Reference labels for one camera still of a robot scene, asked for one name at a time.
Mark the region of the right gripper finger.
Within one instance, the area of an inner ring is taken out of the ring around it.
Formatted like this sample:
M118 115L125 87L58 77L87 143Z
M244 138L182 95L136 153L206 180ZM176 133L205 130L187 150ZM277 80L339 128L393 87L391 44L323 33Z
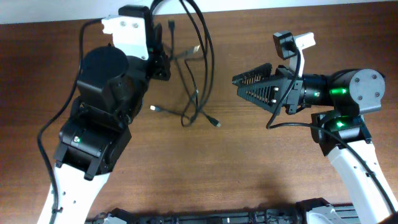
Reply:
M250 71L241 73L232 78L232 84L235 86L250 85L262 81L271 76L272 65L265 63Z
M238 78L236 80L237 95L254 103L268 112L274 112L280 98L280 80L278 78L255 79Z

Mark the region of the black USB cable long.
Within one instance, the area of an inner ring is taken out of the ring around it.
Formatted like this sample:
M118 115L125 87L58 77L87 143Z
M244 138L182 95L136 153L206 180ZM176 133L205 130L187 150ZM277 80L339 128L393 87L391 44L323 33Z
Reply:
M184 60L185 66L191 75L191 79L192 79L195 91L193 93L189 92L187 84L182 75L182 71L181 71L179 62L177 60L177 57L174 57L172 55L171 56L172 60L175 62L175 65L177 66L178 73L180 75L183 86L188 94L189 101L182 112L170 111L170 110L166 110L164 108L159 108L159 109L161 111L166 111L168 113L172 113L174 115L180 116L180 122L181 122L181 125L183 128L187 128L187 127L191 126L195 122L195 120L197 119L197 116L200 113L203 114L213 126L218 127L219 121L217 119L215 119L214 117L206 114L203 110L203 108L207 104L209 97L211 95L211 91L213 89L214 76L215 76L215 53L214 53L213 43L211 40L211 35L208 30L207 24L205 22L204 15L203 15L202 11L200 10L200 8L198 7L198 5L196 4L196 2L194 0L185 0L185 1L187 3L189 3L189 5L191 5L191 7L194 9L194 11L196 12L196 14L203 26L203 29L204 29L204 39L202 39L201 32L197 26L197 23L195 22L193 16L190 14L189 10L187 9L187 6L185 5L184 1L180 0L181 5L183 6L187 16L190 18L190 20L196 30L198 40L200 42L199 47L201 48L201 50L203 52L203 56L201 58L189 58L189 59ZM172 35L172 49L171 49L170 53L173 54L173 52L174 52L174 30L170 29L170 33ZM202 96L201 96L200 100L198 99L199 92L198 92L198 89L196 86L195 78L193 77L193 73L190 70L189 64L187 63L188 60L203 60L204 61L205 80L204 80L203 91L202 91Z

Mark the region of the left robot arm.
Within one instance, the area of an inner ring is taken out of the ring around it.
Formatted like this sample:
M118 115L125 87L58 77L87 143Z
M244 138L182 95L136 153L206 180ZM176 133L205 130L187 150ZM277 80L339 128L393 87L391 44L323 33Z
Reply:
M162 26L144 32L148 57L128 55L115 43L82 54L64 104L70 116L61 127L55 163L42 154L50 189L40 223L83 223L131 140L129 125L142 108L151 80L170 77Z

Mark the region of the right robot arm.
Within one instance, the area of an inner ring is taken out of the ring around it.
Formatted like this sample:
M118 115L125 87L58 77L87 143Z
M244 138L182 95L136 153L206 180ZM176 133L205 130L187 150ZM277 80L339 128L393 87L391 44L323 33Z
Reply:
M396 223L397 200L377 160L364 115L381 109L385 77L371 69L346 69L330 76L296 75L264 64L232 79L241 98L274 116L311 106L312 139L342 179L361 223Z

